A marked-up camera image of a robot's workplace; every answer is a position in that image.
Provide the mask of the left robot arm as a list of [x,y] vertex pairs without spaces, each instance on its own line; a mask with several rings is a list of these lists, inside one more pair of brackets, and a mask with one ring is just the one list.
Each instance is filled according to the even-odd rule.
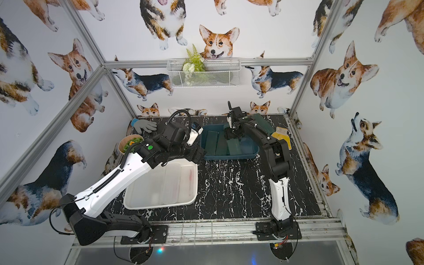
[[132,144],[120,165],[100,181],[77,195],[64,195],[60,208],[79,244],[90,245],[109,232],[141,242],[150,240],[153,229],[145,218],[112,214],[105,208],[129,185],[157,166],[164,167],[175,159],[199,163],[205,155],[198,142],[202,132],[198,123],[185,128],[167,122],[161,134]]

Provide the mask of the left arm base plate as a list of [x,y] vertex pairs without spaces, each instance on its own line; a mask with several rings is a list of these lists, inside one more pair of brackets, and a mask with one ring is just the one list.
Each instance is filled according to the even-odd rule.
[[134,244],[165,244],[168,235],[168,225],[153,225],[148,228],[145,227],[135,237],[121,238],[121,245],[134,245]]

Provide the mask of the dark green pencil case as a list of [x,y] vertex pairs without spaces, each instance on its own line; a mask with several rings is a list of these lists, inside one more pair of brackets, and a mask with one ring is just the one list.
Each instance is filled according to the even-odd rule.
[[226,156],[228,150],[227,140],[225,138],[224,132],[220,132],[218,136],[218,142],[216,146],[215,155],[216,156]]

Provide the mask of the clear case pink pen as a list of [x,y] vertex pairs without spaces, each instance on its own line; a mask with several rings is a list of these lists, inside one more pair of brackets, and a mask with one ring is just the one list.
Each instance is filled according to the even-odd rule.
[[184,166],[181,172],[180,200],[190,201],[197,194],[197,168],[196,166]]

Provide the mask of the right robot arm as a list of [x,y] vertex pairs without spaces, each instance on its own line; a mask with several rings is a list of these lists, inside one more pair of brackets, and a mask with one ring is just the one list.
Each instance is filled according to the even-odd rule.
[[240,107],[228,104],[229,127],[225,129],[227,139],[249,137],[259,147],[261,171],[269,180],[271,188],[271,214],[267,232],[259,235],[282,237],[283,233],[293,227],[293,216],[289,206],[289,179],[293,175],[288,143],[272,136],[273,128],[259,114],[247,115]]

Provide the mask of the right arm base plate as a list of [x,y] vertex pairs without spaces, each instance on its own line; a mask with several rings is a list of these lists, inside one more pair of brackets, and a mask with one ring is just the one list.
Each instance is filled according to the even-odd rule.
[[255,224],[255,230],[252,233],[257,236],[258,241],[283,240],[286,237],[289,240],[302,239],[300,229],[295,221],[283,225],[274,220],[258,222]]

